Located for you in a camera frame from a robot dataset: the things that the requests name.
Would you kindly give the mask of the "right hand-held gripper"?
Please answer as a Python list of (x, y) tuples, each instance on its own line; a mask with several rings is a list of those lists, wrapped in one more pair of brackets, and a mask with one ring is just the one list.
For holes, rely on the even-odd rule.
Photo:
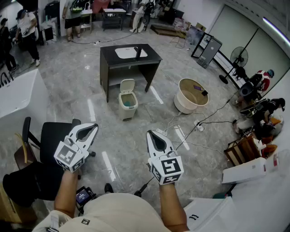
[[(184, 168), (181, 156), (177, 155), (171, 140), (155, 130), (148, 130), (146, 139), (150, 155), (148, 159), (150, 172), (157, 179), (159, 185), (179, 181), (184, 174)], [(167, 154), (156, 156), (156, 153)]]

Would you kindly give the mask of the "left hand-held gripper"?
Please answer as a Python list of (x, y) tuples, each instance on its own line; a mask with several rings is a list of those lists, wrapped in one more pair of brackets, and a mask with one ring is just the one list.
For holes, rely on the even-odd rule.
[(98, 124), (84, 123), (73, 127), (54, 153), (57, 164), (71, 173), (75, 172), (89, 156), (88, 149), (97, 133)]

